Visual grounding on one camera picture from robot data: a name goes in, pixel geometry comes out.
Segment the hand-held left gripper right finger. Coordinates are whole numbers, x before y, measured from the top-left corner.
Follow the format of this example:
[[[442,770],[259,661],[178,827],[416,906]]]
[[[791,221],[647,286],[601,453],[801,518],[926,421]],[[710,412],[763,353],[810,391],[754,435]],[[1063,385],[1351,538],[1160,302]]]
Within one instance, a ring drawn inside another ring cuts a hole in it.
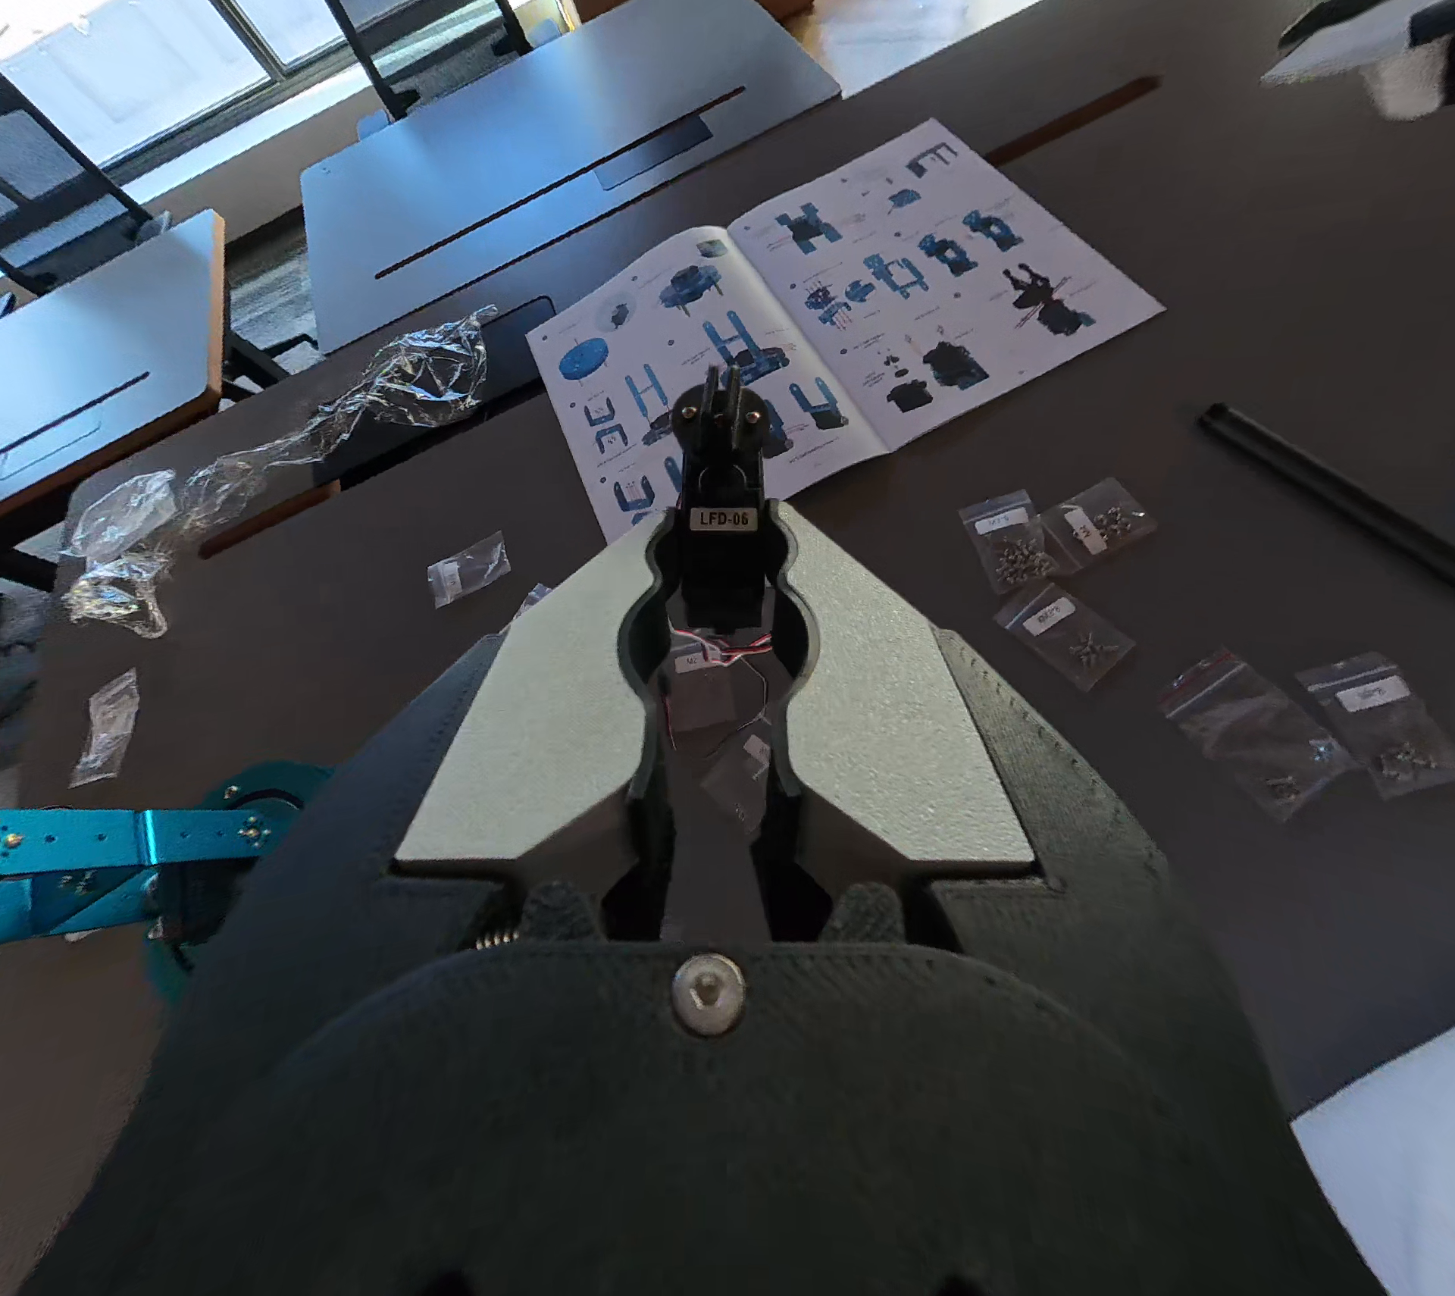
[[[915,925],[933,884],[1036,873],[942,633],[792,506],[765,529],[782,691],[751,865],[772,941],[816,940],[851,887]]]

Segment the dark grey desk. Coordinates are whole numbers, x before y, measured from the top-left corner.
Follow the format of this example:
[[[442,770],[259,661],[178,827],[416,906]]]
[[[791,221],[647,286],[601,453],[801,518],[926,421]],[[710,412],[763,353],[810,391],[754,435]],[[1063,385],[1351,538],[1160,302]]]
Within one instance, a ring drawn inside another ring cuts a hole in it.
[[[240,891],[19,1293],[1379,1293],[1289,1119],[1451,1025],[1450,790],[1276,826],[1153,691],[1389,652],[1451,696],[1451,590],[1218,447],[1247,411],[1451,511],[1451,121],[1256,83],[1309,0],[1042,0],[506,270],[572,294],[936,115],[1156,320],[794,500],[950,632],[1038,871],[932,884],[907,941],[474,946],[483,876],[391,870],[495,658],[427,555],[603,543],[544,395],[178,574],[134,771],[163,803],[337,764]],[[1029,508],[1129,650],[998,623],[969,512]]]

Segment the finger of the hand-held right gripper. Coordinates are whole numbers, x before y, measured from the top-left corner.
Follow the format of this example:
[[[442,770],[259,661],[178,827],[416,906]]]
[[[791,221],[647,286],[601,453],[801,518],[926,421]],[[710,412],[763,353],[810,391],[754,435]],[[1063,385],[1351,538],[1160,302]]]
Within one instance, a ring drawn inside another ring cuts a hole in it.
[[[1414,123],[1451,107],[1451,20],[1391,17],[1315,32],[1267,68],[1264,86],[1291,86],[1354,76],[1374,112]]]

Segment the open instruction booklet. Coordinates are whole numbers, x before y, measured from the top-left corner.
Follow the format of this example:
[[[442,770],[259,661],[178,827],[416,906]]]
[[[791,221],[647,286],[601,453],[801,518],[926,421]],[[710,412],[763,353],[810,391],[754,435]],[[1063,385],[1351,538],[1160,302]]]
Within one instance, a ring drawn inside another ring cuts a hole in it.
[[[645,250],[527,335],[607,544],[677,503],[669,411],[739,370],[766,494],[889,455],[1162,312],[936,120]]]

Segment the grey office desk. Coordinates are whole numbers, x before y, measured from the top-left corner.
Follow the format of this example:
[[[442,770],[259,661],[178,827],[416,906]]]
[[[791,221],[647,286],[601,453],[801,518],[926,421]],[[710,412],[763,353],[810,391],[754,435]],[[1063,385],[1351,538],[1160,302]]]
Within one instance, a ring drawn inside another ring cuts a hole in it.
[[[216,409],[224,262],[203,211],[3,318],[4,520]]]
[[[756,0],[627,0],[300,176],[324,355],[841,95]]]

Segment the black thin rod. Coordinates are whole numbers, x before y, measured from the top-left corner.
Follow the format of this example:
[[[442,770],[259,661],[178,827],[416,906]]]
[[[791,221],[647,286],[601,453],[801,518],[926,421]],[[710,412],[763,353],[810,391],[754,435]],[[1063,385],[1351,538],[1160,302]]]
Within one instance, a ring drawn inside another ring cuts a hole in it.
[[[1195,424],[1382,547],[1415,564],[1447,588],[1453,586],[1453,543],[1441,533],[1226,402],[1207,405]]]

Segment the white paper sheet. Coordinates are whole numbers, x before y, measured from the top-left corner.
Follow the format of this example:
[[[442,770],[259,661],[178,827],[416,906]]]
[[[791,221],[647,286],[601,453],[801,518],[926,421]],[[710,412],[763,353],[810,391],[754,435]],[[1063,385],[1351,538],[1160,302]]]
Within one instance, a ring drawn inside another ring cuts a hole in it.
[[[1392,1294],[1453,1291],[1453,1031],[1291,1123],[1318,1185]]]

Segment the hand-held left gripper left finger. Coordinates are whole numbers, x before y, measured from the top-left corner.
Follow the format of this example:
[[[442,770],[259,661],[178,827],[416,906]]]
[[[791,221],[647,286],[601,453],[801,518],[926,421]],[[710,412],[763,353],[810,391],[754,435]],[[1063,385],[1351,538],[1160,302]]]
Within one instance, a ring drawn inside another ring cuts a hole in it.
[[[394,868],[563,882],[606,935],[662,941],[682,852],[682,764],[660,670],[677,568],[672,509],[650,514],[504,632]]]

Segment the black servo motor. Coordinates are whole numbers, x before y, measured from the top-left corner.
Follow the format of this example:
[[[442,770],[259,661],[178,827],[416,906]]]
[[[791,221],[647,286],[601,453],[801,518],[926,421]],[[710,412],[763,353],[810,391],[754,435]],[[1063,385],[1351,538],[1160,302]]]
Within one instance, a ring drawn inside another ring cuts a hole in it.
[[[671,418],[682,453],[669,615],[682,647],[663,670],[663,726],[672,750],[704,764],[768,723],[789,687],[774,643],[783,546],[766,506],[768,405],[744,370],[712,364]]]

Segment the blue toy robot arm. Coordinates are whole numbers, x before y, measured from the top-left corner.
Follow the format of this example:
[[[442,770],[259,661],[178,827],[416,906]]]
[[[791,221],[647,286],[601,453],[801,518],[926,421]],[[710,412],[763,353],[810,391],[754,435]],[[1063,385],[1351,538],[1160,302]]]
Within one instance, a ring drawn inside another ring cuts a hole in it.
[[[175,1002],[254,864],[277,847],[330,765],[268,761],[187,808],[1,812],[1,943],[143,932],[160,996]]]

